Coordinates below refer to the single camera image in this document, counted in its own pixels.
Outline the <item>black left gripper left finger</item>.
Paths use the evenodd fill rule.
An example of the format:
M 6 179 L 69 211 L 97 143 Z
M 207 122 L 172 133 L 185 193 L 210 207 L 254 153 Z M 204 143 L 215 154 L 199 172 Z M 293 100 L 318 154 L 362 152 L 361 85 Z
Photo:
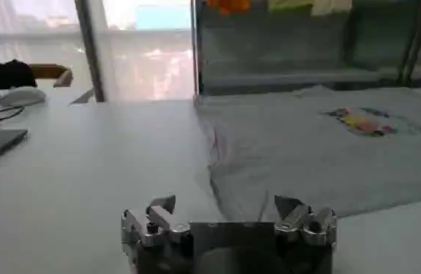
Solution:
M 121 215 L 121 243 L 143 246 L 160 246 L 165 240 L 180 243 L 190 234 L 190 223 L 173 214 L 176 195 L 152 200 L 144 214 L 133 213 L 130 209 Z

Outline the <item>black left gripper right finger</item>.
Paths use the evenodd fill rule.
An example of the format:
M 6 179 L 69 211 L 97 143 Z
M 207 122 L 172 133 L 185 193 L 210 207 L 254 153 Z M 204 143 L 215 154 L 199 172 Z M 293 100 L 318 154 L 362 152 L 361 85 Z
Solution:
M 336 245 L 337 217 L 332 208 L 314 211 L 299 199 L 278 195 L 274 196 L 274 204 L 280 215 L 274 229 L 287 242 L 302 240 L 309 246 Z

